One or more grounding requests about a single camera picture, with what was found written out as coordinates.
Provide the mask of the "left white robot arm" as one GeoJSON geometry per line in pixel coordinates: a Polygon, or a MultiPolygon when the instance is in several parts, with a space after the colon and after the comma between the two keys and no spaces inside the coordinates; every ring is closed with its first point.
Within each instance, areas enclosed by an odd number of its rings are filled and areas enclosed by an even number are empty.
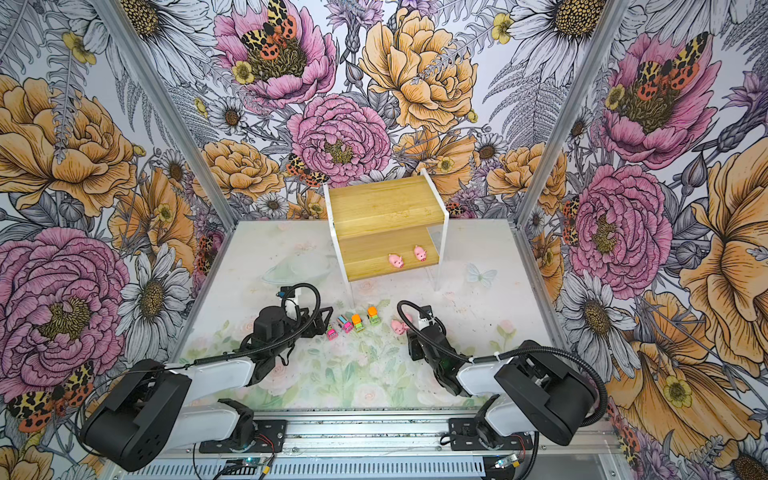
{"type": "Polygon", "coordinates": [[[128,472],[186,446],[246,451],[257,440],[254,410],[230,398],[201,399],[265,380],[288,365],[297,340],[324,335],[332,314],[331,307],[269,306],[234,352],[182,367],[143,360],[83,419],[77,439],[128,472]]]}

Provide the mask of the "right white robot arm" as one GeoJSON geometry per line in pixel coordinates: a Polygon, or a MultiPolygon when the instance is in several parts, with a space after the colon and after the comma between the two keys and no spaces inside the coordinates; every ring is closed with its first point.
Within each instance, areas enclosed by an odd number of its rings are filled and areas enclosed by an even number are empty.
{"type": "Polygon", "coordinates": [[[473,419],[451,427],[461,448],[501,449],[526,432],[567,446],[607,412],[605,383],[574,353],[526,340],[507,352],[467,356],[453,348],[429,306],[401,300],[397,314],[407,327],[412,360],[426,362],[449,393],[486,399],[473,419]]]}

